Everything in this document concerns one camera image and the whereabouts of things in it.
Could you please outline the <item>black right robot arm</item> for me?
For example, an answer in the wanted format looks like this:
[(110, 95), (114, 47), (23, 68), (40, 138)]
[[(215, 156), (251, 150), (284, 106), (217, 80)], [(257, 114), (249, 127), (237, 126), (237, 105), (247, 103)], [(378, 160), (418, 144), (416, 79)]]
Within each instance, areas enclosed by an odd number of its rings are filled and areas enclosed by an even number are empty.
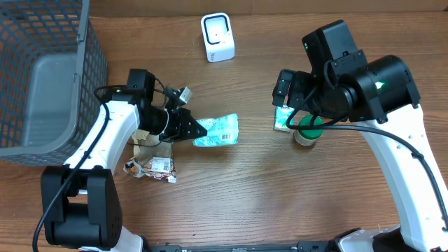
[(354, 228), (328, 241), (304, 241), (299, 251), (446, 251), (447, 186), (426, 136), (420, 94), (408, 66), (394, 55), (373, 62), (358, 49), (345, 21), (302, 39), (310, 72), (284, 69), (273, 105), (308, 116), (286, 120), (297, 142), (324, 131), (360, 132), (372, 149), (399, 216), (396, 227)]

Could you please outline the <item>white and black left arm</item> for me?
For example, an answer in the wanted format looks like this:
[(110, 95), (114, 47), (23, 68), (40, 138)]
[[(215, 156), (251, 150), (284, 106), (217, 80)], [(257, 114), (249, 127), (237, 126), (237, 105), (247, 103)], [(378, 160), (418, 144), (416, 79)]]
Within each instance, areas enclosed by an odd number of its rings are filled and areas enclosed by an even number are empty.
[(145, 69), (130, 69), (125, 85), (107, 85), (97, 95), (99, 115), (78, 150), (62, 166), (48, 166), (41, 175), (43, 214), (32, 238), (40, 233), (51, 245), (78, 251), (150, 251), (145, 237), (123, 225), (113, 170), (137, 130), (161, 143), (197, 139), (207, 130), (184, 106), (190, 90), (163, 87), (163, 107), (152, 105), (160, 81)]

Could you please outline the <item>brown snack packet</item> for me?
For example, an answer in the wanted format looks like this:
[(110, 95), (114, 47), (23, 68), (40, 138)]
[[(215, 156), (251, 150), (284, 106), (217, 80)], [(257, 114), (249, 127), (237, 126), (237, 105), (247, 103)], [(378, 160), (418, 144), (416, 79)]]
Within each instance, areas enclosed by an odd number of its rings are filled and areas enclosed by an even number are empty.
[(133, 157), (123, 167), (127, 174), (139, 179), (147, 176), (168, 183), (177, 181), (171, 143), (160, 141), (158, 135), (138, 129), (127, 145), (133, 147)]

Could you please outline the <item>teal Kleenex tissue pack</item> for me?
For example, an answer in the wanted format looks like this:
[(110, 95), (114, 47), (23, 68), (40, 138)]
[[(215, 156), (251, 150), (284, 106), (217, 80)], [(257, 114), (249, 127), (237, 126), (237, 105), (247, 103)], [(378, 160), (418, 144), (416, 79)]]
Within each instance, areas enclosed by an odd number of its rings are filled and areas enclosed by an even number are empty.
[(275, 109), (273, 129), (276, 131), (289, 132), (290, 129), (286, 126), (286, 121), (293, 111), (293, 108), (286, 105), (277, 106)]

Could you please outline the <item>green lidded jar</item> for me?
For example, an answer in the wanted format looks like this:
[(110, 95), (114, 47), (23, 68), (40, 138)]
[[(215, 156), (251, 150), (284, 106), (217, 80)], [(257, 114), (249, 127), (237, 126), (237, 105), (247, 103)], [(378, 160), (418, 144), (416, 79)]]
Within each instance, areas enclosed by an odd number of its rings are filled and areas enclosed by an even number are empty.
[[(313, 116), (306, 115), (299, 122), (299, 126), (310, 126)], [(322, 135), (322, 129), (311, 129), (311, 130), (301, 130), (297, 129), (294, 131), (293, 136), (297, 143), (302, 146), (312, 146), (317, 139)]]

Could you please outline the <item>teal snack bar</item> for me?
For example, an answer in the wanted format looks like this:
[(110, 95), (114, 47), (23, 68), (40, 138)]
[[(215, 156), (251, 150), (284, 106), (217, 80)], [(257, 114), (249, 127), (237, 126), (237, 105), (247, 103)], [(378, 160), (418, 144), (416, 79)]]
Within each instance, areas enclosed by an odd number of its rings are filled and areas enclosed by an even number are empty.
[(238, 142), (239, 117), (236, 113), (219, 118), (203, 118), (197, 122), (207, 130), (207, 135), (195, 139), (196, 147), (231, 146)]

